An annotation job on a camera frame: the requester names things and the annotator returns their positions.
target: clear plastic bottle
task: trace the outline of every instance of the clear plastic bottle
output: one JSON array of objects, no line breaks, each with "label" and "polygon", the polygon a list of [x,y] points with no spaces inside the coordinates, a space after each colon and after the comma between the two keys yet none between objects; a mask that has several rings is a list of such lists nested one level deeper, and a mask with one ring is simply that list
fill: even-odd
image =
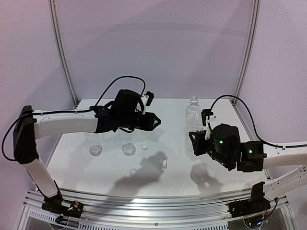
[{"label": "clear plastic bottle", "polygon": [[186,150],[194,152],[189,132],[203,130],[201,119],[201,107],[197,97],[191,97],[190,104],[186,108]]},{"label": "clear plastic bottle", "polygon": [[132,156],[135,154],[136,148],[133,145],[132,133],[126,133],[122,130],[118,130],[120,142],[121,142],[121,150],[126,156]]},{"label": "clear plastic bottle", "polygon": [[88,147],[90,148],[90,154],[98,157],[102,152],[102,146],[100,144],[99,136],[96,133],[84,133],[87,140]]}]

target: metal frame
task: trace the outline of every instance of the metal frame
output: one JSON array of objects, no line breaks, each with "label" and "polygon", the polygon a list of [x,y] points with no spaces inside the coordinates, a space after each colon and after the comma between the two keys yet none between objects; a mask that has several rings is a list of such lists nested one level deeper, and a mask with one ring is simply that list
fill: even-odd
[{"label": "metal frame", "polygon": [[[249,28],[249,34],[248,34],[248,42],[245,49],[245,54],[243,57],[243,63],[240,69],[240,74],[236,83],[236,91],[235,96],[239,96],[243,87],[244,79],[246,76],[246,72],[248,69],[248,64],[251,56],[251,52],[253,49],[253,44],[255,40],[256,35],[256,28],[257,28],[257,22],[259,17],[259,11],[260,11],[260,0],[254,0],[254,6],[253,6],[253,13],[251,16],[251,23]],[[236,105],[237,99],[232,100],[233,104]]]},{"label": "metal frame", "polygon": [[53,33],[54,38],[56,41],[56,46],[59,54],[59,60],[61,63],[61,66],[63,68],[63,73],[65,76],[65,81],[71,96],[71,100],[74,103],[75,106],[78,104],[78,97],[75,91],[75,88],[73,86],[71,75],[68,69],[67,60],[64,53],[64,48],[62,44],[61,34],[59,30],[59,22],[58,22],[58,16],[57,16],[57,6],[54,0],[49,0],[49,8],[50,8],[50,15],[51,15],[51,22],[53,27]]},{"label": "metal frame", "polygon": [[[81,219],[69,218],[69,223],[75,229],[78,227],[83,229],[83,226],[86,226],[86,229],[106,226],[121,230],[131,228],[193,230],[210,226],[214,229],[214,226],[225,226],[229,221],[242,219],[242,217],[231,218],[227,204],[235,199],[249,198],[250,189],[209,196],[165,198],[115,197],[68,190],[62,190],[62,194],[65,200],[78,200],[86,204]],[[41,210],[43,199],[38,192],[28,192],[18,230],[23,229],[23,224],[27,222],[25,217],[31,215],[31,210],[38,213],[34,217],[53,223],[55,215]],[[278,208],[287,205],[286,198],[281,197]]]},{"label": "metal frame", "polygon": [[[60,62],[63,68],[65,81],[67,83],[71,99],[74,105],[77,106],[79,100],[78,100],[74,85],[72,83],[67,60],[65,57],[65,52],[64,52],[64,48],[63,48],[63,44],[61,40],[61,35],[60,35],[60,28],[59,28],[59,22],[58,22],[58,16],[57,16],[57,6],[55,3],[55,0],[49,0],[49,6],[50,6],[50,15],[51,15],[54,37],[55,37],[55,41],[57,45]],[[240,73],[239,73],[237,83],[236,83],[235,96],[240,95],[240,92],[243,87],[243,83],[244,83],[245,75],[248,69],[248,63],[250,60],[253,43],[255,39],[259,10],[260,10],[260,0],[254,0],[253,12],[251,16],[251,23],[250,23],[249,34],[248,34],[248,41],[247,41],[247,45],[246,45],[246,49],[245,49],[245,53],[243,57],[242,66],[241,66]],[[232,102],[234,103],[234,105],[236,105],[236,99],[233,99]]]}]

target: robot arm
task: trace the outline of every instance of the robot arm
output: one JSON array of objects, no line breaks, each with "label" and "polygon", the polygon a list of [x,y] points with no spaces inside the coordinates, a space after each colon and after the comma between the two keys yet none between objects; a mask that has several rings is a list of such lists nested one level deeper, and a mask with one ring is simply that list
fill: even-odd
[{"label": "robot arm", "polygon": [[32,110],[31,106],[22,109],[13,132],[14,157],[45,197],[44,210],[79,218],[83,204],[73,201],[69,209],[62,205],[60,190],[41,161],[35,140],[54,134],[115,132],[119,128],[152,131],[161,124],[154,113],[145,111],[153,96],[151,92],[140,96],[131,90],[120,90],[114,101],[86,110],[40,111]]},{"label": "robot arm", "polygon": [[210,127],[210,110],[203,110],[203,124],[206,131],[189,132],[194,154],[208,154],[229,171],[237,169],[245,173],[262,171],[270,167],[301,165],[295,170],[268,182],[260,182],[252,187],[251,198],[231,202],[229,212],[232,217],[240,217],[270,209],[270,201],[284,193],[307,184],[306,143],[283,144],[277,148],[261,141],[241,143],[239,130],[235,126],[220,124]]}]

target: bottle cap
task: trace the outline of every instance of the bottle cap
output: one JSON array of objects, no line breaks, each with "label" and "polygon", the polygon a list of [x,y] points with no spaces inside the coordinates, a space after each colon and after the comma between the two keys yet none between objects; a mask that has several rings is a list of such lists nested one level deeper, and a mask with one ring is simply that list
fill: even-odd
[{"label": "bottle cap", "polygon": [[198,102],[198,98],[196,96],[190,98],[190,103],[196,103],[196,102]]}]

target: vertical metal pole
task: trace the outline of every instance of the vertical metal pole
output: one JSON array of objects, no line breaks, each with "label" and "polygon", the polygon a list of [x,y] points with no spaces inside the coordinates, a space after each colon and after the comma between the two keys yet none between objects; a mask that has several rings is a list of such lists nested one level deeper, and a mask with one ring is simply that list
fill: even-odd
[{"label": "vertical metal pole", "polygon": [[[251,23],[249,28],[249,34],[248,34],[248,43],[246,45],[245,54],[243,57],[243,63],[240,69],[240,74],[238,77],[238,81],[236,84],[236,92],[235,96],[239,96],[243,87],[244,79],[246,76],[246,72],[248,69],[248,63],[251,56],[251,51],[253,48],[255,35],[256,35],[256,28],[257,28],[257,22],[258,22],[258,16],[259,16],[259,10],[260,10],[260,0],[254,0],[254,6],[253,6],[253,13],[251,16]],[[236,105],[237,99],[232,100],[233,104]]]},{"label": "vertical metal pole", "polygon": [[50,15],[51,15],[53,33],[54,33],[54,37],[56,41],[58,54],[59,54],[59,60],[63,68],[65,81],[67,83],[67,87],[68,87],[72,102],[74,103],[75,106],[77,106],[78,97],[77,97],[75,88],[73,86],[72,80],[71,80],[71,75],[68,69],[67,60],[65,57],[64,49],[63,49],[55,0],[49,0],[49,7],[50,7]]}]

